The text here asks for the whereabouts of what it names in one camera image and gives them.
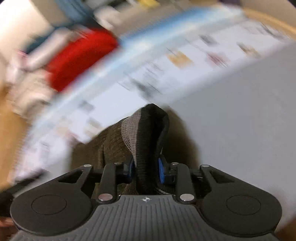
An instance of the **red object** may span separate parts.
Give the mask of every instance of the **red object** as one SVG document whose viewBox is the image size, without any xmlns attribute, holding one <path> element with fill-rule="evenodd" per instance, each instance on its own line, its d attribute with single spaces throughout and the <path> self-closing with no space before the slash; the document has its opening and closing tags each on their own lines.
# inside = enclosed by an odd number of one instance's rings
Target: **red object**
<svg viewBox="0 0 296 241">
<path fill-rule="evenodd" d="M 118 47 L 116 38 L 105 29 L 92 30 L 70 43 L 48 64 L 49 84 L 58 92 L 99 59 Z"/>
</svg>

